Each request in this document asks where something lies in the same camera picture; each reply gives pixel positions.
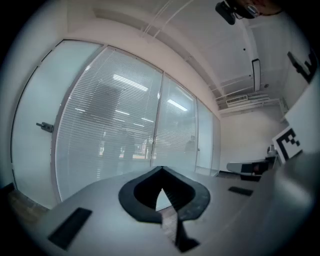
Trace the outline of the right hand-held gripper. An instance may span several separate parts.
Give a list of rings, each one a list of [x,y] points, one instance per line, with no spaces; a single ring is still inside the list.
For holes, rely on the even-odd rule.
[[[284,116],[288,127],[272,139],[282,164],[301,152],[320,153],[320,64],[313,51],[304,64],[290,51],[287,56],[307,87]]]

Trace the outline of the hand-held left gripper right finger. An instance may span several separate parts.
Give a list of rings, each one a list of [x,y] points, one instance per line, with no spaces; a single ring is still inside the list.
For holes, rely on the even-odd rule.
[[[320,152],[259,182],[215,178],[207,209],[183,226],[189,250],[163,256],[320,256]]]

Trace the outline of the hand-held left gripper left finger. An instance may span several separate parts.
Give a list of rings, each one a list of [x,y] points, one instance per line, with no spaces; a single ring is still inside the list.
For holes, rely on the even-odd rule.
[[[179,176],[159,166],[94,182],[42,218],[37,245],[47,256],[180,256],[148,207]]]

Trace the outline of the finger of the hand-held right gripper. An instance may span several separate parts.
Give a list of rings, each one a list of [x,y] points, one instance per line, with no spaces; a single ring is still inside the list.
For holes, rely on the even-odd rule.
[[[226,168],[229,172],[240,176],[241,180],[259,182],[262,175],[272,169],[274,163],[267,159],[252,162],[229,162]]]

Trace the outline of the wide white slatted blinds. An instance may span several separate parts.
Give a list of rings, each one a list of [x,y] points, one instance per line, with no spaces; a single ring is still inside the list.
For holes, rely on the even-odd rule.
[[[57,128],[61,200],[94,182],[150,167],[162,79],[160,69],[112,46],[85,68]]]

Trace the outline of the white horizontal pipe bundle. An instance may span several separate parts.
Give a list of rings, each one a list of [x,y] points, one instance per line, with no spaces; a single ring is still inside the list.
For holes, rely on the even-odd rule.
[[[253,75],[225,81],[220,88],[213,88],[211,91],[216,98],[219,113],[226,117],[258,108],[280,106],[284,81],[281,73],[265,71],[261,74],[259,91],[254,91]],[[247,101],[229,106],[226,104],[226,100],[243,95],[247,95]]]

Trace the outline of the black framed pendant light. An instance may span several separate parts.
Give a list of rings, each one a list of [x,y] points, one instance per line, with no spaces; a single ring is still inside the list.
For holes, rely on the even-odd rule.
[[[251,61],[253,73],[253,89],[255,92],[261,88],[261,63],[258,58]]]

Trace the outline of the white air vent grille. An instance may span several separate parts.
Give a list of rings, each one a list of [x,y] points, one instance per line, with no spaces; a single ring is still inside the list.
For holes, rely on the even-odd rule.
[[[227,99],[225,102],[226,102],[226,104],[228,106],[231,106],[231,105],[234,105],[234,104],[245,102],[247,100],[248,100],[248,96],[245,94],[245,95],[240,95],[240,96],[237,96],[237,97],[234,97],[234,98]]]

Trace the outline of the eyeglasses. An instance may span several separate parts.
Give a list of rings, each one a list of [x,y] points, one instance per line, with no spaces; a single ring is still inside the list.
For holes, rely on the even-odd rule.
[[[247,10],[247,11],[252,12],[252,13],[253,13],[253,12],[259,12],[255,6],[250,5],[250,4],[245,4],[245,5],[238,6],[238,7],[236,7],[234,10],[235,10],[235,13],[236,13],[237,15],[240,15],[240,14],[241,14],[241,11],[244,11],[244,10]]]

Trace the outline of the frosted glass door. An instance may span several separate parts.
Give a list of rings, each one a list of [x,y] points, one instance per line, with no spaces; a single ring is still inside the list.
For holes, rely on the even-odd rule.
[[[51,171],[55,122],[67,90],[101,44],[63,40],[41,61],[28,80],[15,111],[11,162],[17,189],[37,204],[58,203]],[[54,125],[53,133],[36,123]]]

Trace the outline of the white ceiling conduit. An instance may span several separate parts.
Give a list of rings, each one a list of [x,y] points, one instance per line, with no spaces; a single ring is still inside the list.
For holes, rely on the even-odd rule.
[[[155,38],[173,18],[194,2],[195,0],[159,0],[150,14],[147,25],[142,29],[141,37],[144,38],[154,27],[155,32],[152,36]]]

